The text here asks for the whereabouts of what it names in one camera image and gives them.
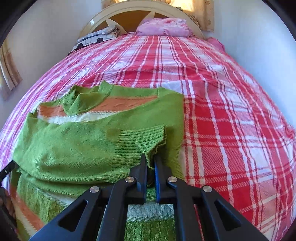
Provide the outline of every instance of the pink pillow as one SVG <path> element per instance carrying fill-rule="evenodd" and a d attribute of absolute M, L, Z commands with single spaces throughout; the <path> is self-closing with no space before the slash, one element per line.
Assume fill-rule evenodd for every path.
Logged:
<path fill-rule="evenodd" d="M 138 35 L 164 35 L 174 37 L 189 37 L 191 29 L 186 20 L 181 18 L 153 18 L 137 27 Z"/>

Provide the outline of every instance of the metal screw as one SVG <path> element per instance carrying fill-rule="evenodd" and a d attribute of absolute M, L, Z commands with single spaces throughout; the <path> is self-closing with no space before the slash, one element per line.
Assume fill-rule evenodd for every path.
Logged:
<path fill-rule="evenodd" d="M 168 181 L 169 181 L 170 183 L 175 183 L 177 180 L 178 180 L 178 179 L 177 179 L 176 177 L 174 177 L 174 176 L 171 176 L 171 177 L 168 178 Z"/>
<path fill-rule="evenodd" d="M 204 187 L 203 187 L 203 190 L 204 190 L 205 192 L 211 192 L 211 191 L 213 190 L 213 188 L 210 187 L 210 186 L 204 186 Z"/>
<path fill-rule="evenodd" d="M 127 178 L 126 178 L 126 182 L 127 182 L 127 183 L 133 183 L 134 180 L 135 180 L 135 179 L 134 179 L 133 177 L 127 177 Z"/>
<path fill-rule="evenodd" d="M 91 187 L 91 189 L 90 189 L 91 193 L 96 193 L 96 192 L 98 192 L 99 190 L 100 190 L 100 188 L 97 187 L 97 186 L 93 186 L 93 187 Z"/>

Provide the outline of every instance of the white wall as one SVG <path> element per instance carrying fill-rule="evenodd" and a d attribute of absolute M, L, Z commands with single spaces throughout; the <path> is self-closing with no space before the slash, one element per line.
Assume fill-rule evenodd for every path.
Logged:
<path fill-rule="evenodd" d="M 215 33 L 296 127 L 296 42 L 261 0 L 215 0 Z"/>
<path fill-rule="evenodd" d="M 23 81 L 0 98 L 0 129 L 32 85 L 73 48 L 80 31 L 101 11 L 100 0 L 38 0 L 14 25 L 8 47 Z"/>

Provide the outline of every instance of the striped sweater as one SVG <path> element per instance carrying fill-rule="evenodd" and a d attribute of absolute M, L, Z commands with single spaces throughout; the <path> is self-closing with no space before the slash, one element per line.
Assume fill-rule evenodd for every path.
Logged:
<path fill-rule="evenodd" d="M 164 88 L 126 88 L 103 81 L 73 86 L 62 98 L 27 115 L 13 159 L 11 190 L 19 234 L 27 240 L 90 186 L 115 183 L 159 153 L 182 178 L 183 96 Z M 155 198 L 153 184 L 147 199 Z M 172 240 L 173 211 L 149 202 L 130 205 L 126 240 Z"/>

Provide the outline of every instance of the red plaid blanket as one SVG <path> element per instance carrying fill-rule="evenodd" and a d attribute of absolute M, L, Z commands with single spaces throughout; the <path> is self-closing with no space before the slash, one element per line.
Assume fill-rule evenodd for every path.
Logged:
<path fill-rule="evenodd" d="M 92 87 L 102 80 L 183 93 L 186 181 L 214 187 L 268 239 L 280 240 L 296 217 L 295 130 L 251 75 L 194 37 L 128 34 L 66 57 L 8 118 L 0 168 L 11 160 L 25 116 L 38 103 L 60 98 L 74 84 Z"/>

